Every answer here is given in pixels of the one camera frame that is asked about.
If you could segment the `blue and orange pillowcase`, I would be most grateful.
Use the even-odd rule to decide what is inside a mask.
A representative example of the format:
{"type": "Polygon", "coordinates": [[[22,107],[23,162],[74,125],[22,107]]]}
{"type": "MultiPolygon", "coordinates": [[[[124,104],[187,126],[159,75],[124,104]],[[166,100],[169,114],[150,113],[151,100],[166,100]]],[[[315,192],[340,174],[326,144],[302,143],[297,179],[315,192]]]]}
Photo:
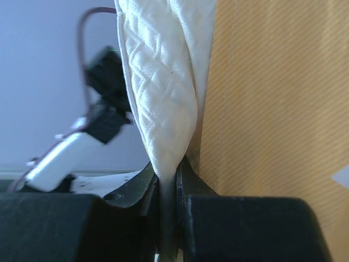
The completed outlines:
{"type": "Polygon", "coordinates": [[[348,260],[348,1],[218,1],[200,176],[221,195],[288,196],[348,260]]]}

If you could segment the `cream pillow yellow trim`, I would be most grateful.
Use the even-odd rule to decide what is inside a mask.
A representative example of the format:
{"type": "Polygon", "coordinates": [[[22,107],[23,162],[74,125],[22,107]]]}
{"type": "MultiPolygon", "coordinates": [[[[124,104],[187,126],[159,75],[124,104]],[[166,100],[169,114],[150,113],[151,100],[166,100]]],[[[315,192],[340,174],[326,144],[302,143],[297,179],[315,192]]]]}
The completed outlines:
{"type": "Polygon", "coordinates": [[[115,1],[135,123],[159,179],[159,260],[176,261],[176,169],[197,164],[216,1],[115,1]]]}

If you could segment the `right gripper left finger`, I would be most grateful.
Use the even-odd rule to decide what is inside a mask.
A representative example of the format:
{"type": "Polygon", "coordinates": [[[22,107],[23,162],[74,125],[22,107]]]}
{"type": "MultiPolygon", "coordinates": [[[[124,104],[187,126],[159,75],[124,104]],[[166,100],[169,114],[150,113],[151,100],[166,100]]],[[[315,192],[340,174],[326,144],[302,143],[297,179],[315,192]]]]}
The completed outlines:
{"type": "Polygon", "coordinates": [[[150,164],[96,195],[93,177],[69,175],[51,193],[9,193],[1,181],[1,261],[154,261],[158,178],[150,164]]]}

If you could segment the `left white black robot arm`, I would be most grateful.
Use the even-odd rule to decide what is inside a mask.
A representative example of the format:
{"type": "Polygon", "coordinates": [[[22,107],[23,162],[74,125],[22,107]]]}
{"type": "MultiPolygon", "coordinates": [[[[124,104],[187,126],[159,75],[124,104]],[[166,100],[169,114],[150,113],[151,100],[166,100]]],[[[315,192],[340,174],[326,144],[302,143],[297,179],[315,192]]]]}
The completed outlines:
{"type": "Polygon", "coordinates": [[[131,124],[131,108],[123,76],[122,61],[110,46],[103,48],[83,69],[87,86],[99,99],[89,106],[87,115],[79,118],[72,131],[62,135],[30,169],[8,188],[21,186],[39,192],[51,192],[91,153],[112,141],[126,124],[131,124]]]}

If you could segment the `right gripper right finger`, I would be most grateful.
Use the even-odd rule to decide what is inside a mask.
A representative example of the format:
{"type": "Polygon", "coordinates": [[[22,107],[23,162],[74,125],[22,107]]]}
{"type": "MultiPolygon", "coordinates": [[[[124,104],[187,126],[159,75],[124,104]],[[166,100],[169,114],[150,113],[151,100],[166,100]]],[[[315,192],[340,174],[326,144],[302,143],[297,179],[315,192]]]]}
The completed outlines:
{"type": "Polygon", "coordinates": [[[221,196],[184,158],[176,171],[184,261],[331,261],[320,224],[302,199],[221,196]]]}

